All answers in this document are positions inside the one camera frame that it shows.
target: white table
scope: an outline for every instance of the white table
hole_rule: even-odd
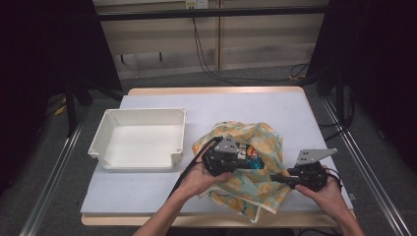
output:
[[[193,158],[191,145],[216,122],[266,122],[283,136],[283,164],[293,167],[302,148],[327,148],[301,88],[135,88],[120,108],[187,109],[184,157],[168,171],[111,172],[98,164],[82,207],[85,225],[142,225],[163,204],[179,173]],[[331,157],[322,164],[336,169]],[[343,197],[353,209],[343,189]],[[190,199],[173,226],[335,227],[317,205],[292,191],[277,214],[257,224],[208,199]]]

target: crumpled fabric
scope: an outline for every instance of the crumpled fabric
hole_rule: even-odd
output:
[[[221,122],[193,144],[194,154],[213,137],[228,135],[236,143],[254,147],[265,168],[237,169],[229,181],[212,185],[199,197],[210,198],[256,223],[266,213],[276,213],[290,191],[287,185],[270,180],[271,174],[288,176],[282,165],[282,136],[266,123]]]

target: electrical outlet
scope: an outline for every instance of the electrical outlet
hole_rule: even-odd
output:
[[[209,0],[197,0],[197,9],[208,9]]]

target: white tabletop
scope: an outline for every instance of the white tabletop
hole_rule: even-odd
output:
[[[299,150],[327,148],[305,93],[299,88],[283,92],[128,95],[120,108],[179,108],[187,110],[184,157],[169,171],[112,172],[98,164],[81,213],[151,215],[166,200],[180,172],[194,157],[193,142],[222,121],[266,122],[283,137],[283,164],[293,167]],[[331,157],[321,161],[336,169]],[[353,208],[345,190],[349,208]],[[317,211],[310,199],[291,191],[279,211]],[[228,213],[208,199],[190,199],[182,214]]]

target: human arm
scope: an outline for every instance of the human arm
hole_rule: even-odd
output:
[[[230,179],[231,173],[213,177],[201,163],[194,166],[183,183],[162,207],[134,234],[134,236],[165,235],[185,202],[198,195],[214,183]]]
[[[302,185],[295,186],[295,189],[315,201],[322,211],[332,217],[343,235],[365,235],[358,220],[347,207],[334,178],[328,178],[327,185],[317,193]]]

